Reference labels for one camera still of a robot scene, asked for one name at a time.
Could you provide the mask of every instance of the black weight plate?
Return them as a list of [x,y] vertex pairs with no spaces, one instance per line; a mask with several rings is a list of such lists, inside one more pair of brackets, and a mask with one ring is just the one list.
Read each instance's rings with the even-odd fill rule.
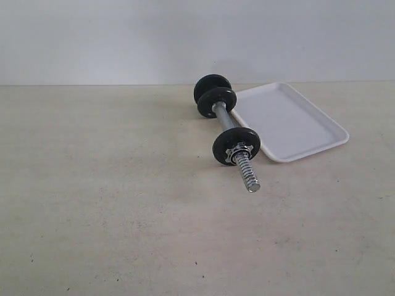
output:
[[260,149],[260,138],[258,134],[250,128],[236,127],[224,131],[214,141],[212,153],[215,159],[224,165],[234,165],[226,162],[228,158],[227,149],[233,148],[240,142],[245,143],[246,146],[252,146],[251,158],[257,155]]
[[217,102],[224,102],[227,105],[227,111],[233,109],[236,105],[237,97],[236,93],[230,88],[214,88],[207,91],[201,96],[197,102],[197,109],[201,115],[207,118],[217,117],[212,106]]
[[198,103],[198,100],[205,92],[217,87],[232,89],[230,82],[221,75],[209,74],[202,77],[196,83],[193,89],[193,97],[195,99],[195,102]]

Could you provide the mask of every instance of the white tray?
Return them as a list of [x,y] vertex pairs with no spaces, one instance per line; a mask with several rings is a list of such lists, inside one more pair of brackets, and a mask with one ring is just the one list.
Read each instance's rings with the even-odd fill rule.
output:
[[231,111],[253,129],[260,148],[275,162],[292,162],[348,142],[349,133],[287,83],[237,92]]

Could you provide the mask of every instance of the dumbbell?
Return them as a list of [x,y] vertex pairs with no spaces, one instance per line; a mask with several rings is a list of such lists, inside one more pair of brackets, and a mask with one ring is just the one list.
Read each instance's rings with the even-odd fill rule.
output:
[[260,138],[250,128],[235,126],[230,118],[228,113],[237,101],[230,82],[218,74],[206,75],[196,83],[193,96],[199,113],[207,118],[218,118],[221,124],[223,133],[212,146],[215,159],[224,165],[236,165],[247,190],[258,191],[259,180],[250,160],[260,149]]

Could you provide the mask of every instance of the screw thread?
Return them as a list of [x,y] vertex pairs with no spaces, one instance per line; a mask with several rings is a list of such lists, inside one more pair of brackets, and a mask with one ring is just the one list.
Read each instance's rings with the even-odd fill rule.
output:
[[244,185],[249,192],[256,192],[260,188],[259,180],[252,169],[249,160],[249,154],[245,151],[240,151],[234,156],[240,174],[243,177]]

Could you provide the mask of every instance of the concrete floor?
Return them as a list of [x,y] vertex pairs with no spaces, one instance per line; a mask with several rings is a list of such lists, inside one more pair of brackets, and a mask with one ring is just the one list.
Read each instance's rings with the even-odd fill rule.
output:
[[395,295],[395,83],[293,86],[351,139],[256,194],[192,86],[0,87],[0,295]]

